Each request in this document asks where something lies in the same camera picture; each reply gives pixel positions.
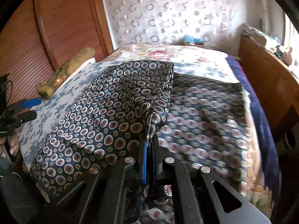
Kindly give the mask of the person's left hand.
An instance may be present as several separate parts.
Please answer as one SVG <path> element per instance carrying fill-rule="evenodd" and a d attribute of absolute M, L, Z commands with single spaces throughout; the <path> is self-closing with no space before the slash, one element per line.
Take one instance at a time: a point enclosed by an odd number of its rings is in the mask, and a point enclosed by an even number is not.
<path fill-rule="evenodd" d="M 1 157 L 6 157 L 3 151 L 3 145 L 6 142 L 6 138 L 0 138 L 0 145 L 1 145 Z M 18 144 L 18 129 L 14 130 L 14 133 L 11 136 L 11 139 L 9 140 L 10 145 L 10 154 L 13 156 L 16 156 L 18 150 L 19 150 L 19 144 Z"/>

